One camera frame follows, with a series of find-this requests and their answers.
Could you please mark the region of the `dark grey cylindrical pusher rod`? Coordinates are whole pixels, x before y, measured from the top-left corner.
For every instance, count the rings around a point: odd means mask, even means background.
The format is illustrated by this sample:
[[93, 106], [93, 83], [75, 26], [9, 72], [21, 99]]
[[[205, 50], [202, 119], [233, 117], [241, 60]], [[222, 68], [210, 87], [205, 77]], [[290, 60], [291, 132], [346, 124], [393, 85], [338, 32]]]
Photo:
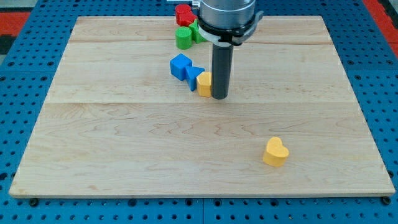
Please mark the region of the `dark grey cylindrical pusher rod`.
[[217, 100], [227, 97], [231, 64], [233, 59], [233, 46], [220, 47], [213, 44], [211, 66], [211, 95]]

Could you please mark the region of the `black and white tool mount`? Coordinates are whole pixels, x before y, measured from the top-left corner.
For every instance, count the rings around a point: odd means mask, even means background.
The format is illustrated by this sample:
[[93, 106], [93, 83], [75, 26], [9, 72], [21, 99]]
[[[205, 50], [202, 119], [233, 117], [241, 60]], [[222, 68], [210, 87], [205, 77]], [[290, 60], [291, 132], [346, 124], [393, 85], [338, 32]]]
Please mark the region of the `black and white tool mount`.
[[207, 41], [219, 47], [228, 47], [230, 45], [240, 46], [253, 35], [263, 15], [263, 11], [258, 11], [246, 24], [234, 29], [222, 29], [211, 26], [199, 17], [199, 33]]

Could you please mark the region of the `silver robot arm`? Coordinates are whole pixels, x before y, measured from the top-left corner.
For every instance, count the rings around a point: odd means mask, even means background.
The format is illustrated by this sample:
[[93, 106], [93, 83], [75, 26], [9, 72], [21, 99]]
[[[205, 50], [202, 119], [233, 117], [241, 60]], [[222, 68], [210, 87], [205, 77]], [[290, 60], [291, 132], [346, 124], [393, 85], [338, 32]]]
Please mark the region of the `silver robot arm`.
[[192, 40], [213, 44], [211, 95], [215, 99], [228, 95], [234, 47], [253, 35], [263, 17], [255, 5], [255, 0], [201, 0], [180, 1], [175, 7], [176, 23], [191, 29]]

